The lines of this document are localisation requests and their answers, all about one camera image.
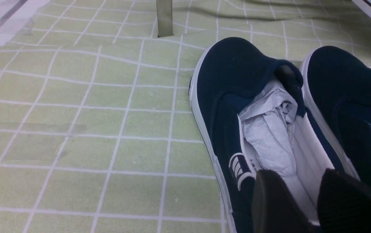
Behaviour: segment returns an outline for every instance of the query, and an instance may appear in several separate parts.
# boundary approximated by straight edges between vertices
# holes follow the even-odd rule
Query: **metal post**
[[[169,37],[172,32],[172,0],[157,1],[158,37]]]

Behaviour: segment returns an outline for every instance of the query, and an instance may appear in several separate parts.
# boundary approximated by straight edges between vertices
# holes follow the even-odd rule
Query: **white tissue paper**
[[[243,135],[256,150],[263,169],[286,177],[296,174],[291,140],[297,109],[295,99],[274,77],[240,112]]]

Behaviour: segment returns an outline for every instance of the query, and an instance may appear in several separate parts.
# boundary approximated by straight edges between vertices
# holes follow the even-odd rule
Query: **metal stand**
[[[157,1],[158,37],[169,37],[172,32],[172,0]]]

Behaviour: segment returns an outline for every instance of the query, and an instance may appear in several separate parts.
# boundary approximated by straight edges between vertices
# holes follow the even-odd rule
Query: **green tiled surface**
[[[242,37],[299,66],[332,45],[371,66],[352,2],[173,5],[157,38],[155,0],[52,0],[0,47],[0,232],[227,233],[188,99],[204,50]]]

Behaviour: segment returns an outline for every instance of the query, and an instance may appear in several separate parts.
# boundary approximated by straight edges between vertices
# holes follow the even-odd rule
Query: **navy blue canvas shoe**
[[[308,222],[319,225],[322,175],[342,165],[305,108],[302,84],[292,63],[267,57],[242,38],[219,41],[197,64],[190,105],[231,233],[253,232],[259,170],[276,171]]]
[[[371,69],[332,46],[302,64],[305,105],[347,174],[371,186]]]

